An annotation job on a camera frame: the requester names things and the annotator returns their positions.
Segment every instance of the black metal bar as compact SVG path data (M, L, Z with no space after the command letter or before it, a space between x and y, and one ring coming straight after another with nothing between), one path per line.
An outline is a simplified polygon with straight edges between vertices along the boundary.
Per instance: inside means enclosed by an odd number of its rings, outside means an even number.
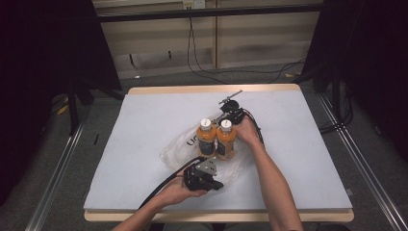
M323 4L306 5L286 5L260 8L216 8L204 10L182 10L153 13L109 13L98 15L100 22L119 22L119 21L137 21L153 19L171 19L171 18L189 18L189 17L208 17L208 16L230 16L247 14L268 14L268 13L306 13L319 12L326 8L347 7L348 5L339 5L336 7Z

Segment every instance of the gray carpet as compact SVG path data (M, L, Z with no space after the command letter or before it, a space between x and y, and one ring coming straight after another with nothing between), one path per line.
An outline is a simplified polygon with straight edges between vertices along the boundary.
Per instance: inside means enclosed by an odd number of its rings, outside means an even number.
M245 69L277 70L279 65L251 66ZM300 72L301 66L287 72ZM219 73L211 75L228 84L263 84L272 81L276 74ZM289 83L292 79L281 77L276 83ZM123 80L123 91L132 87L146 86L184 86L213 85L217 81L198 77L190 72L166 76ZM302 91L317 125L329 121L322 108L319 97L313 92L312 83L301 85ZM84 219L83 205L90 182L105 144L115 125L121 101L99 92L93 92L95 102L90 106L89 119L85 121L81 138L70 159L64 179L48 213L42 230L111 230L117 222L88 222ZM79 105L80 115L87 107ZM373 124L365 113L353 103L354 119L347 126L353 139L362 150L372 170L390 194L401 213L408 216L408 163L395 152L386 137L375 133ZM38 155L32 162L25 177L14 188L9 200L0 207L1 230L24 230L34 209L45 190L50 177L64 150L69 133L68 113L52 115L43 135ZM355 192L350 197L354 207L355 219L346 224L351 230L393 230L381 208L372 196L359 169L354 165L344 144L336 132L323 135L333 162L346 189ZM304 223L306 230L315 230L317 224Z

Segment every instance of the orange bottle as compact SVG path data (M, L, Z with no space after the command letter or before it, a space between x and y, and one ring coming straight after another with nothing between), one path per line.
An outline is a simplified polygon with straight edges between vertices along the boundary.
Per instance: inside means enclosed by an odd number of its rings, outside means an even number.
M234 140L237 136L235 128L228 119L221 122L217 128L217 156L222 161L229 161L234 157Z
M211 120L204 118L196 132L198 138L198 155L203 157L213 157L216 155L217 129Z

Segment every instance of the juice bottle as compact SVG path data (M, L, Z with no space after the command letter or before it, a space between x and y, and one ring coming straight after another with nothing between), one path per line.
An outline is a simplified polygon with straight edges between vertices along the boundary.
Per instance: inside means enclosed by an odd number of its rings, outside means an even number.
M203 157L213 157L216 155L217 129L211 120L204 118L196 132L198 138L198 155Z
M217 156L222 161L229 161L234 157L234 140L237 136L235 128L228 119L221 122L217 128Z

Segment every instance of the forearm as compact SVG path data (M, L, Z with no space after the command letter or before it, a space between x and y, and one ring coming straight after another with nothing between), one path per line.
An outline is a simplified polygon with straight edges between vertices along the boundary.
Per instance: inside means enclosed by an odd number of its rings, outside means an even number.
M147 204L137 210L133 215L121 222L114 231L135 230L140 231L159 213L165 205L160 198L153 197Z
M282 172L260 142L253 142L251 150L273 230L302 230L291 189Z

